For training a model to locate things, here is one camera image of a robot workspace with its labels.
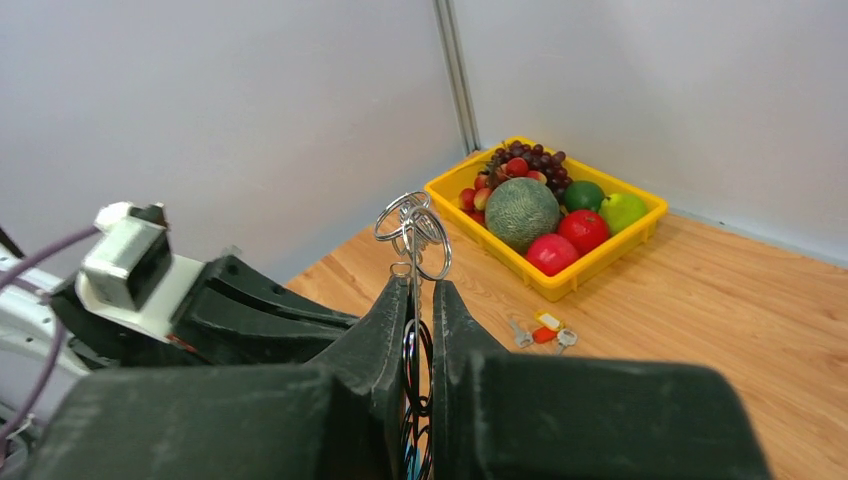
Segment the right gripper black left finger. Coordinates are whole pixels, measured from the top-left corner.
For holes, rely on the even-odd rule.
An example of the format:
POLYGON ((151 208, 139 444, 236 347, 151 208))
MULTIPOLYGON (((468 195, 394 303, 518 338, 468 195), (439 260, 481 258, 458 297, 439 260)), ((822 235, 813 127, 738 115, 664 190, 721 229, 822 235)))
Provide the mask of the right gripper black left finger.
POLYGON ((123 368, 66 396, 27 479, 402 479, 406 283, 303 364, 123 368))

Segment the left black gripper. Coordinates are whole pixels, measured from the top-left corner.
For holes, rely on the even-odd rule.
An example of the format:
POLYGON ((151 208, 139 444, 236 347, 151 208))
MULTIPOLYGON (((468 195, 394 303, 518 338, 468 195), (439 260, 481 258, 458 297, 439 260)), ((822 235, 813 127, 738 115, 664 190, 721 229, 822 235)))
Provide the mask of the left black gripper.
POLYGON ((303 363, 359 321, 233 255, 204 265, 188 306, 173 321, 173 336, 193 354, 87 311, 73 277, 59 284, 49 305, 89 368, 198 366, 199 358, 212 365, 303 363))

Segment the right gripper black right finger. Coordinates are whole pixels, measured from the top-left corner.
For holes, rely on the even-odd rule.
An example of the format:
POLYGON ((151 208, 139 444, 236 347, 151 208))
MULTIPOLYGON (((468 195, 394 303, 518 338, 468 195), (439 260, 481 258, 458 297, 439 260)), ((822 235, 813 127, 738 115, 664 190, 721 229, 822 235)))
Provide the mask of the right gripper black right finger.
POLYGON ((433 294, 439 479, 768 479, 743 403, 703 366, 519 354, 433 294))

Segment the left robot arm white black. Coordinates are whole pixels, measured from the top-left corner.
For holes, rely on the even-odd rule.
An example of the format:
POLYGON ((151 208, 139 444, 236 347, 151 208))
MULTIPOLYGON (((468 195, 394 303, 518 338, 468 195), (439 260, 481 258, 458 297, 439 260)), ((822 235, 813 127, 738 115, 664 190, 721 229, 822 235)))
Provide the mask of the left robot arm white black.
POLYGON ((95 371, 302 363, 355 322, 232 254, 174 256, 144 308, 127 313, 30 268, 1 292, 1 464, 24 459, 67 392, 95 371))

